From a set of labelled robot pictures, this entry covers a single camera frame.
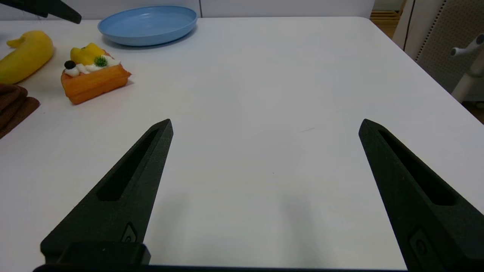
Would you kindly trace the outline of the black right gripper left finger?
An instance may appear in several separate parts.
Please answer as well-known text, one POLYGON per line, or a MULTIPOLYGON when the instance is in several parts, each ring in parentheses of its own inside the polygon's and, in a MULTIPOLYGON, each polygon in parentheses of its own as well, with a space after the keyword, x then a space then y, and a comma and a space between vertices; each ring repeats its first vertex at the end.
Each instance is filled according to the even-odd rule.
POLYGON ((173 138, 171 120, 151 126, 41 242, 47 262, 73 243, 141 243, 173 138))

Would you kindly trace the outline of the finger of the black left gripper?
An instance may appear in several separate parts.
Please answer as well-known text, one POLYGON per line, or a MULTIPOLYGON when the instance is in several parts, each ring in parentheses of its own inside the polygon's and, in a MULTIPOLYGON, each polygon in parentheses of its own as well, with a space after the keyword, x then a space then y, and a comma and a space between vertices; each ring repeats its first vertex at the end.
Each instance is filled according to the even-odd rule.
POLYGON ((82 20, 81 14, 61 0, 1 0, 0 3, 38 17, 53 15, 75 24, 82 20))

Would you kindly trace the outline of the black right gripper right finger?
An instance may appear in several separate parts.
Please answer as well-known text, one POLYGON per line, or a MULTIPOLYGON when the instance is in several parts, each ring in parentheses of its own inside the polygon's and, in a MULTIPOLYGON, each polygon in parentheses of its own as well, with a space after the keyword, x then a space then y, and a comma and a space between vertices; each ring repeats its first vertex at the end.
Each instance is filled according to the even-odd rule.
POLYGON ((410 272, 482 272, 484 217, 384 126, 358 136, 410 272))

